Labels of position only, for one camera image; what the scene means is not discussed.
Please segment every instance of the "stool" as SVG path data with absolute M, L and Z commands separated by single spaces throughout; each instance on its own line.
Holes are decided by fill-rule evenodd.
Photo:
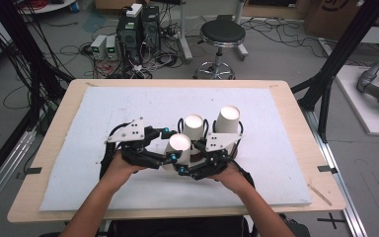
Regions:
M 204 62 L 196 69 L 193 79 L 198 79 L 198 73 L 210 75 L 211 79 L 235 79 L 233 69 L 221 61 L 223 47 L 236 47 L 245 39 L 245 30 L 238 24 L 226 20 L 213 20 L 202 25 L 200 36 L 204 42 L 218 46 L 214 62 Z

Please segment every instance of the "paper cup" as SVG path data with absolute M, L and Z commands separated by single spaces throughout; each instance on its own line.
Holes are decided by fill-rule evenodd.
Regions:
M 184 121 L 183 134 L 189 137 L 190 140 L 199 140 L 202 138 L 204 136 L 204 120 L 202 117 L 198 115 L 191 115 L 186 117 Z M 192 162 L 199 160 L 197 156 L 195 156 L 199 153 L 200 151 L 198 149 L 195 149 L 193 146 L 191 146 L 190 160 Z
M 240 112 L 234 106 L 220 110 L 214 129 L 217 133 L 238 133 Z
M 177 164 L 189 165 L 190 164 L 190 139 L 185 134 L 174 134 L 169 138 L 168 145 L 166 146 L 165 153 L 171 151 L 182 150 L 183 154 L 178 159 Z M 166 171 L 176 173 L 173 164 L 162 166 Z

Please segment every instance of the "cardboard box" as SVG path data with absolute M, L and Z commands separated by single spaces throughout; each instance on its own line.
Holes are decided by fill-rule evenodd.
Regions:
M 357 0 L 313 1 L 304 21 L 307 35 L 339 40 L 359 10 Z
M 299 13 L 308 13 L 312 7 L 313 0 L 297 0 L 295 9 Z
M 97 9 L 121 9 L 125 6 L 131 6 L 133 3 L 142 3 L 141 0 L 95 0 L 95 7 Z

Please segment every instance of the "stool leg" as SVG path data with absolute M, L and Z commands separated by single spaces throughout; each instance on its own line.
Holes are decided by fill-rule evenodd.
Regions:
M 222 51 L 223 51 L 223 48 L 218 47 L 218 51 L 216 53 L 216 58 L 215 58 L 214 64 L 213 64 L 213 73 L 214 73 L 213 79 L 220 79 L 218 70 L 219 70 L 220 64 L 221 64 L 221 56 L 223 55 Z

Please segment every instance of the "gray floor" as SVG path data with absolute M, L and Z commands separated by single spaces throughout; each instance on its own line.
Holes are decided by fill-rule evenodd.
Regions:
M 41 19 L 55 25 L 78 23 L 67 27 L 43 25 L 43 31 L 55 52 L 59 52 L 61 49 L 63 52 L 74 50 L 73 47 L 64 46 L 79 46 L 84 42 L 91 41 L 91 38 L 98 34 L 111 34 L 114 32 L 114 27 L 111 26 L 116 24 L 115 15 L 97 14 L 92 10 L 77 14 L 61 10 L 43 14 Z M 190 28 L 199 22 L 202 22 L 202 19 L 188 21 L 188 26 Z M 298 34 L 300 39 L 304 39 L 306 36 L 302 33 L 302 24 L 296 24 L 299 29 L 287 26 L 286 32 L 290 35 Z M 190 33 L 194 36 L 197 34 L 197 31 Z M 275 31 L 264 34 L 275 40 L 278 39 Z M 284 40 L 294 40 L 293 37 L 282 37 Z M 196 44 L 198 41 L 199 39 L 189 38 L 190 49 L 194 57 L 191 63 L 184 64 L 180 68 L 159 69 L 153 72 L 153 77 L 190 79 L 196 67 L 203 61 L 211 60 L 216 50 L 207 44 Z M 311 40 L 306 40 L 306 43 L 314 48 L 316 54 L 323 55 L 323 51 L 317 43 Z M 239 55 L 234 51 L 224 53 L 223 60 L 234 68 L 237 79 L 284 80 L 290 86 L 294 86 L 315 75 L 326 60 L 324 57 L 314 55 L 311 47 L 290 47 L 274 42 L 253 30 L 247 31 L 244 45 L 249 52 L 249 56 L 244 61 L 241 61 Z M 58 54 L 58 56 L 62 62 L 66 62 L 66 68 L 76 78 L 90 78 L 87 72 L 92 68 L 87 58 L 81 55 Z M 363 44 L 351 59 L 352 61 L 348 63 L 353 64 L 355 61 L 359 61 L 370 64 L 379 59 L 379 51 Z M 2 103 L 12 90 L 20 86 L 22 83 L 17 80 L 11 64 L 5 56 L 0 56 L 0 147 L 26 112 L 26 109 L 7 109 Z M 301 95 L 302 93 L 298 93 L 296 97 L 301 98 Z M 27 95 L 24 89 L 11 94 L 6 101 L 8 107 L 17 108 L 26 104 Z M 368 236 L 379 236 L 379 136 L 365 133 L 337 83 L 334 83 L 331 99 L 328 139 Z M 38 146 L 40 140 L 41 137 L 38 137 L 35 147 Z M 0 195 L 0 236 L 33 237 L 39 236 L 40 233 L 60 231 L 63 228 L 61 222 L 13 224 L 6 219 L 8 210 L 22 183 L 22 180 L 16 179 L 16 175 L 22 171 L 24 163 L 34 152 L 35 147 L 26 155 L 25 160 Z M 343 219 L 340 212 L 334 212 L 332 215 L 335 219 Z M 287 216 L 306 224 L 312 236 L 350 236 L 344 223 L 339 222 L 334 228 L 331 222 L 317 221 L 318 218 L 329 218 L 327 212 L 287 213 Z

